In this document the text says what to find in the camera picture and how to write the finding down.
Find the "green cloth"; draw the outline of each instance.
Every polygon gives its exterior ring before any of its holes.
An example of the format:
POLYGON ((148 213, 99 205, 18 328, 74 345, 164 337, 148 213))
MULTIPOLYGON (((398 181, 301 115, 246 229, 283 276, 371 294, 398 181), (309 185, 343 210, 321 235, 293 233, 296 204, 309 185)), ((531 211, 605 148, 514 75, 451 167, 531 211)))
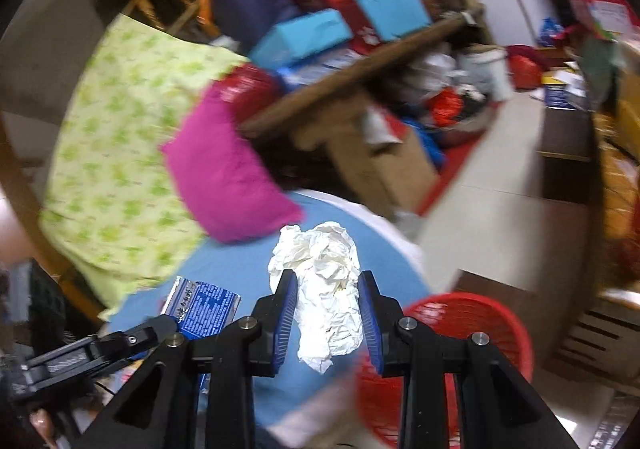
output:
POLYGON ((245 61, 119 16, 87 64, 58 137, 40 226, 106 316, 165 281, 204 238, 158 147, 212 80, 245 61))

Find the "red bag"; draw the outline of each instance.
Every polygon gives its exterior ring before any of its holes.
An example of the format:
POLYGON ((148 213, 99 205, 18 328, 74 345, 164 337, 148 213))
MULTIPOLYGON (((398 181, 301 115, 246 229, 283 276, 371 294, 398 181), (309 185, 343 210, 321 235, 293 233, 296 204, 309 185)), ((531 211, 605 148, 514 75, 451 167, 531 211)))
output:
POLYGON ((453 88, 447 87, 428 101, 434 124, 443 128, 456 123, 465 103, 453 88))
POLYGON ((220 98, 231 106, 237 124, 253 117, 281 96, 275 79, 251 63, 236 67, 214 87, 220 89, 220 98))
POLYGON ((535 90, 542 84, 542 70, 524 55, 510 56, 509 69, 513 74, 511 81, 516 90, 535 90))

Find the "tissue paper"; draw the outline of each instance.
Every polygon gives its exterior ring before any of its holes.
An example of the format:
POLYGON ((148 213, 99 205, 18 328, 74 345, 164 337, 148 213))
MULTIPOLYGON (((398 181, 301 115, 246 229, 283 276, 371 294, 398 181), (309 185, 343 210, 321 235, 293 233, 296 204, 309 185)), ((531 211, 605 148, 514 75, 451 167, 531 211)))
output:
POLYGON ((294 312, 300 327, 298 358, 324 373, 332 365, 333 355, 351 353, 362 342, 356 245, 337 222, 325 222, 308 231, 287 225, 280 230, 269 262, 272 291, 278 288, 286 269, 298 277, 294 312))

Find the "screw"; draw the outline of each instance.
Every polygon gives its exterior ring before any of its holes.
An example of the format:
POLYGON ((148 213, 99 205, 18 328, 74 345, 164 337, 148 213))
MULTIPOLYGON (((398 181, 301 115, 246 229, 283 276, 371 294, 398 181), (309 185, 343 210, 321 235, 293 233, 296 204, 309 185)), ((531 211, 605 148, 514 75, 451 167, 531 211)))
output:
POLYGON ((418 321, 413 317, 403 317, 398 321, 398 326, 402 328, 402 330, 414 330, 418 326, 418 321))
POLYGON ((251 328, 258 326, 258 320, 250 315, 245 315, 238 319, 238 326, 242 330, 251 330, 251 328))
POLYGON ((170 348, 177 348, 184 342, 184 335, 180 333, 171 334, 164 340, 164 344, 170 348))
POLYGON ((489 336, 484 332, 471 334, 471 340, 478 346, 485 346, 489 344, 489 336))

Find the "magenta pillow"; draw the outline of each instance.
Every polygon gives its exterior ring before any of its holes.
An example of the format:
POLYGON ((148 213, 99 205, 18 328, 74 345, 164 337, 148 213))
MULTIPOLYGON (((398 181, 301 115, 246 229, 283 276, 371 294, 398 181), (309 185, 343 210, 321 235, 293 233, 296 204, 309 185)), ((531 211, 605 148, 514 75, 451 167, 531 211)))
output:
POLYGON ((260 238, 302 221, 302 209, 238 136, 219 92, 209 87, 175 139, 161 147, 184 203, 207 234, 223 243, 260 238))

